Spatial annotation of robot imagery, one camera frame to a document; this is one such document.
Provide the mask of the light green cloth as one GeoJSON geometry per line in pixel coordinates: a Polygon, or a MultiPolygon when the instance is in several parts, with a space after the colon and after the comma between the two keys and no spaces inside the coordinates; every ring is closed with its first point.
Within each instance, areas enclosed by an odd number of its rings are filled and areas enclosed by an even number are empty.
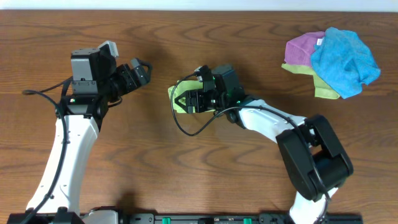
{"type": "Polygon", "coordinates": [[[215,81],[200,82],[179,80],[168,89],[172,114],[203,113],[215,111],[220,107],[221,93],[215,87],[215,81]]]}

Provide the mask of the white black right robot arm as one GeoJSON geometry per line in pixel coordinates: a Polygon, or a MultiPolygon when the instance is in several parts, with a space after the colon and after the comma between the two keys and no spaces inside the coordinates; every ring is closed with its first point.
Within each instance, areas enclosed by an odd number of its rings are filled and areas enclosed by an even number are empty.
{"type": "Polygon", "coordinates": [[[322,115],[295,116],[245,93],[234,68],[204,65],[192,74],[201,88],[189,88],[179,95],[177,86],[169,93],[171,107],[187,114],[213,111],[214,118],[226,116],[243,129],[255,131],[278,147],[292,185],[294,204],[284,217],[266,215],[272,223],[362,223],[355,215],[329,215],[332,196],[354,172],[353,164],[322,115]]]}

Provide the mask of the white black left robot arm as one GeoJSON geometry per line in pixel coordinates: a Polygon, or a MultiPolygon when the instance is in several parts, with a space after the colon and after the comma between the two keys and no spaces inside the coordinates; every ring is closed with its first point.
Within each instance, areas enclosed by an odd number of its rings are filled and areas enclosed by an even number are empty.
{"type": "Polygon", "coordinates": [[[44,174],[25,212],[10,214],[8,223],[84,222],[81,184],[104,117],[124,95],[148,84],[153,70],[138,58],[117,65],[118,56],[112,43],[72,52],[73,75],[53,103],[56,133],[44,174]]]}

